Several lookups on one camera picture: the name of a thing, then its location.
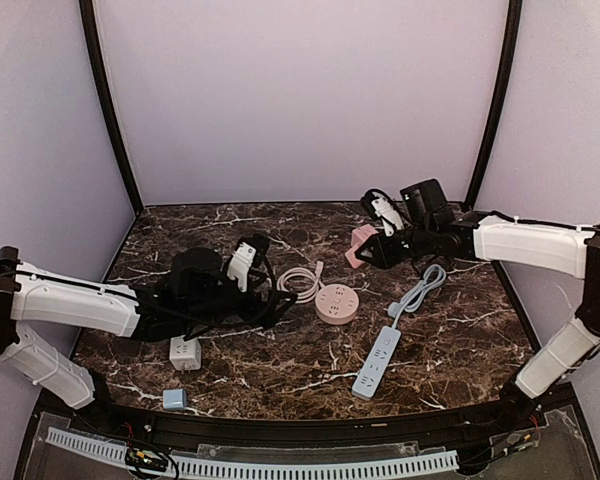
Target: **robotic arm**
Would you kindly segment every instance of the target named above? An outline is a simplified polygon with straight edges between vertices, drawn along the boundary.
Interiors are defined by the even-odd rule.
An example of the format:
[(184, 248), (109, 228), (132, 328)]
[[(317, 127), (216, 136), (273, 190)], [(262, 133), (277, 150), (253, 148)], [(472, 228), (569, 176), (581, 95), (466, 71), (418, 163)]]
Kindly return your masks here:
[[(133, 340), (156, 342), (193, 338), (214, 328), (274, 326), (296, 295), (276, 289), (266, 258), (269, 240), (243, 238), (223, 266), (213, 250), (194, 248), (176, 255), (168, 276), (151, 288), (105, 285), (51, 274), (0, 250), (0, 360), (34, 384), (80, 409), (108, 397), (95, 372), (60, 354), (21, 320), (93, 328)], [(267, 274), (255, 270), (264, 263)], [(256, 289), (271, 280), (264, 300)], [(240, 322), (226, 323), (237, 316)]]
[[(368, 210), (370, 195), (361, 202)], [(573, 318), (503, 387), (500, 424), (513, 428), (538, 398), (580, 362), (600, 351), (600, 224), (570, 226), (521, 220), (499, 212), (459, 212), (447, 202), (437, 180), (403, 189), (410, 225), (370, 237), (356, 257), (379, 268), (427, 255), (467, 260), (500, 260), (533, 265), (584, 279), (582, 304)], [(386, 204), (397, 207), (386, 195)], [(395, 218), (383, 212), (383, 218)]]

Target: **blue power cable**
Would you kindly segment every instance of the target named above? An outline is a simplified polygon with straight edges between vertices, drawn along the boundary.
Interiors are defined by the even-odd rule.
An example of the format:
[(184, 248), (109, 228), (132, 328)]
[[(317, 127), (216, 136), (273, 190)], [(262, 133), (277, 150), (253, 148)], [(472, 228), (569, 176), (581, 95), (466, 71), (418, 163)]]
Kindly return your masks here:
[[(433, 281), (430, 281), (434, 274), (436, 277)], [(391, 328), (396, 328), (398, 326), (400, 315), (404, 312), (413, 313), (418, 310), (422, 305), (422, 302), (424, 302), (424, 297), (427, 296), (427, 293), (441, 286), (446, 279), (447, 272), (440, 265), (434, 263), (427, 268), (422, 275), (422, 279), (416, 283), (415, 287), (405, 293), (400, 299), (400, 302), (393, 302), (389, 305), (387, 313), (391, 318), (395, 318)]]

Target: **power plug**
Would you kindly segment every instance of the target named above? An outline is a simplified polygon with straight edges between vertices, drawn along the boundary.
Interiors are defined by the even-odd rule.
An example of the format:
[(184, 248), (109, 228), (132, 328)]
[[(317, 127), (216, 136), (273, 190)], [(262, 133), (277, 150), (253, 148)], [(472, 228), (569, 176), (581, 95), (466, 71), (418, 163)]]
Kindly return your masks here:
[(400, 330), (387, 326), (382, 327), (380, 335), (373, 344), (373, 348), (353, 384), (352, 390), (356, 397), (371, 400), (376, 393), (391, 356), (398, 346), (400, 335)]
[(184, 341), (184, 336), (171, 339), (169, 360), (176, 370), (199, 370), (202, 366), (202, 350), (197, 338)]

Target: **lavender wall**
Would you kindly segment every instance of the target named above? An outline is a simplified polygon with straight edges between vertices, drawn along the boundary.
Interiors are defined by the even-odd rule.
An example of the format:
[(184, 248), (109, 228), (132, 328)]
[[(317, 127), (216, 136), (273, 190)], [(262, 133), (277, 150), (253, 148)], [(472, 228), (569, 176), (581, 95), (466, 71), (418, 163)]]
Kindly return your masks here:
[[(0, 247), (95, 280), (133, 215), (81, 28), (77, 1), (0, 0)], [(57, 326), (39, 332), (64, 352), (76, 335)], [(0, 479), (13, 475), (37, 394), (0, 365)]]
[[(600, 220), (600, 2), (525, 2), (509, 93), (479, 207), (562, 222)], [(509, 266), (546, 341), (580, 282)], [(600, 355), (574, 376), (600, 454)]]
[(506, 0), (99, 0), (148, 204), (466, 192)]

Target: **black frame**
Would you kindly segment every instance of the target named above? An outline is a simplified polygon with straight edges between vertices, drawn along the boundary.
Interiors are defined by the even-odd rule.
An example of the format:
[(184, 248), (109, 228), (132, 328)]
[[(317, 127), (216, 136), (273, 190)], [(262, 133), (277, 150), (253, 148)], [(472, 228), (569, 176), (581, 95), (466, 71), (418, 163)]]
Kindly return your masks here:
[[(597, 478), (600, 460), (591, 433), (571, 383), (556, 386), (543, 402), (544, 410), (571, 405), (582, 432)], [(381, 445), (417, 441), (419, 448), (444, 446), (447, 449), (475, 451), (489, 445), (490, 437), (502, 433), (497, 427), (461, 429), (465, 421), (479, 423), (497, 411), (496, 402), (417, 415), (401, 415), (362, 420), (230, 420), (204, 418), (130, 407), (116, 407), (121, 421), (129, 422), (135, 437), (159, 447), (195, 451), (199, 444), (237, 447), (321, 448)], [(53, 394), (43, 391), (27, 425), (14, 479), (24, 476), (40, 414), (48, 412), (71, 419), (70, 426), (93, 431), (73, 415), (73, 411)], [(145, 430), (150, 425), (150, 432)], [(524, 424), (521, 428), (531, 428)]]
[(522, 14), (522, 0), (509, 0), (509, 11), (507, 13), (507, 24), (504, 30), (504, 39), (502, 41), (502, 52), (500, 53), (500, 63), (498, 65), (498, 75), (493, 88), (493, 97), (487, 124), (484, 127), (484, 135), (480, 144), (480, 151), (476, 159), (476, 165), (471, 176), (469, 190), (465, 197), (464, 204), (468, 209), (473, 209), (480, 193), (480, 187), (487, 171), (491, 150), (498, 133), (500, 115), (504, 106), (504, 99), (507, 95), (509, 78), (511, 77), (511, 66), (513, 65), (513, 54), (516, 51), (516, 41), (518, 39), (518, 27), (520, 26), (520, 17)]
[(104, 117), (104, 123), (106, 124), (107, 132), (109, 133), (109, 141), (111, 142), (113, 154), (118, 163), (118, 169), (120, 170), (127, 196), (129, 197), (133, 211), (136, 216), (138, 216), (142, 213), (144, 205), (142, 203), (142, 198), (140, 198), (138, 184), (133, 176), (129, 155), (124, 146), (120, 124), (118, 123), (118, 117), (116, 116), (116, 110), (113, 105), (113, 97), (111, 96), (109, 81), (107, 80), (102, 49), (100, 48), (100, 37), (98, 36), (93, 0), (80, 0), (80, 15), (82, 16), (82, 28), (84, 29), (84, 38), (89, 52), (93, 80), (96, 85), (96, 90), (98, 91), (102, 116)]

